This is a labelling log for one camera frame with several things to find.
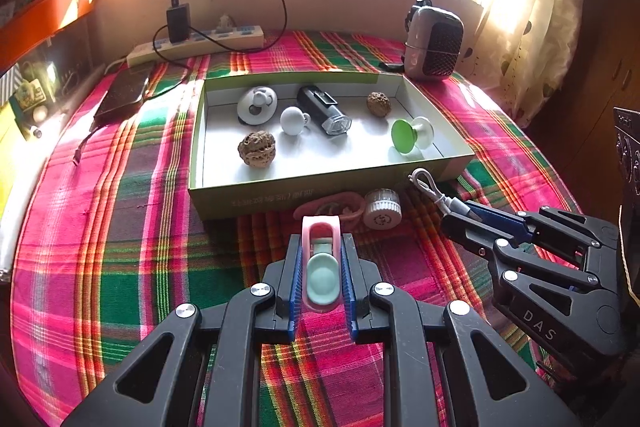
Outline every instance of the green box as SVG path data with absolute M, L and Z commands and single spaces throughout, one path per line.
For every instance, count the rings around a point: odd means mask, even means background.
M 351 118 L 346 135 L 328 137 L 311 123 L 298 137 L 284 135 L 279 114 L 294 105 L 301 86 L 326 90 Z M 250 87 L 270 86 L 278 95 L 276 115 L 262 126 L 242 126 L 236 103 Z M 369 93 L 384 92 L 392 102 L 386 119 L 366 109 Z M 401 155 L 390 138 L 398 118 L 427 117 L 434 126 L 434 145 Z M 255 130 L 276 139 L 271 166 L 244 165 L 238 143 Z M 295 208 L 322 196 L 352 190 L 361 194 L 406 181 L 418 167 L 436 180 L 457 178 L 474 153 L 436 107 L 404 76 L 347 71 L 244 74 L 205 81 L 200 96 L 189 171 L 189 194 L 201 219 Z

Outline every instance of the table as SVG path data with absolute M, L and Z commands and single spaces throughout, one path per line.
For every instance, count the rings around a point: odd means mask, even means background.
M 300 231 L 292 211 L 198 219 L 186 187 L 203 79 L 377 71 L 380 60 L 399 61 L 403 48 L 361 35 L 288 32 L 259 54 L 192 58 L 189 82 L 146 102 L 129 121 L 98 131 L 76 167 L 74 150 L 114 75 L 101 81 L 44 169 L 15 261 L 11 334 L 18 382 L 48 424 L 59 425 L 177 305 L 227 301 L 258 282 L 267 264 L 284 258 L 289 235 Z M 178 79 L 176 70 L 159 66 L 152 88 L 161 92 Z M 510 211 L 541 204 L 578 211 L 545 157 L 481 90 L 457 75 L 420 89 L 476 153 L 463 175 L 444 186 L 447 191 Z M 398 227 L 356 229 L 359 255 L 417 299 L 467 301 L 532 367 L 546 359 L 492 307 L 485 261 L 439 234 L 434 205 L 412 188 L 401 201 Z M 305 313 L 292 346 L 263 348 L 261 425 L 381 426 L 382 382 L 382 346 L 353 345 L 342 307 Z

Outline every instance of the speaker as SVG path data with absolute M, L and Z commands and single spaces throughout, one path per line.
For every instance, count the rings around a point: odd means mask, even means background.
M 464 36 L 460 18 L 433 7 L 431 0 L 417 0 L 404 26 L 408 32 L 403 59 L 406 76 L 416 81 L 449 78 Z
M 619 259 L 622 261 L 623 315 L 640 321 L 640 112 L 616 107 L 616 151 L 624 181 L 620 207 Z

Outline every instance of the power strip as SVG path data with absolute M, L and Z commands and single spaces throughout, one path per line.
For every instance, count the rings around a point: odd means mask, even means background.
M 260 26 L 240 26 L 238 28 L 230 28 L 228 30 L 212 30 L 203 32 L 212 39 L 220 41 L 225 46 L 238 51 L 261 48 L 264 46 L 264 33 Z M 156 41 L 156 48 L 164 57 L 171 60 L 179 60 L 180 58 L 195 57 L 197 55 L 209 55 L 211 53 L 226 52 L 227 50 L 219 45 L 208 41 L 197 33 L 192 33 L 191 37 L 183 42 L 172 44 L 169 39 L 160 39 Z M 133 48 L 133 51 L 127 55 L 127 64 L 129 68 L 160 60 L 151 45 L 151 42 L 140 44 Z

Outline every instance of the cabinet handle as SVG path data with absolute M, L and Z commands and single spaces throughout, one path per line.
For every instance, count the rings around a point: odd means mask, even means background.
M 631 70 L 628 70 L 625 75 L 625 80 L 622 81 L 622 90 L 625 90 L 631 82 Z
M 611 80 L 615 80 L 618 77 L 618 75 L 620 74 L 621 68 L 622 68 L 622 58 L 620 58 L 620 61 L 616 66 L 616 69 L 613 71 L 613 76 L 611 77 Z

